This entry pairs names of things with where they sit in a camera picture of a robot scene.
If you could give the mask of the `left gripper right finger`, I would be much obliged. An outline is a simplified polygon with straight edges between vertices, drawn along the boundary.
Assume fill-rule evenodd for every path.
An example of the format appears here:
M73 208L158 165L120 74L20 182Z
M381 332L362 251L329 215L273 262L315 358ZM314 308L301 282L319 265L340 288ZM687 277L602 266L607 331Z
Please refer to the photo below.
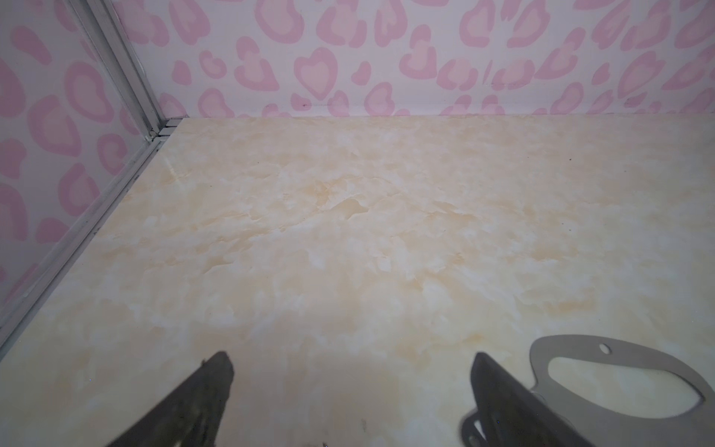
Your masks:
M470 446L590 445L487 353L476 354L470 383L476 402L468 416Z

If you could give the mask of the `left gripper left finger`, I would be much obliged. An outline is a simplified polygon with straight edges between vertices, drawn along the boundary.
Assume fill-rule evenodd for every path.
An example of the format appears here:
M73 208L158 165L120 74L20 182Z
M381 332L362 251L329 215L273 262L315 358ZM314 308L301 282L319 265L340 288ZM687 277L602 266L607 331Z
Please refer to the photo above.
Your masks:
M114 439L112 446L214 446L234 379L228 354L219 351Z

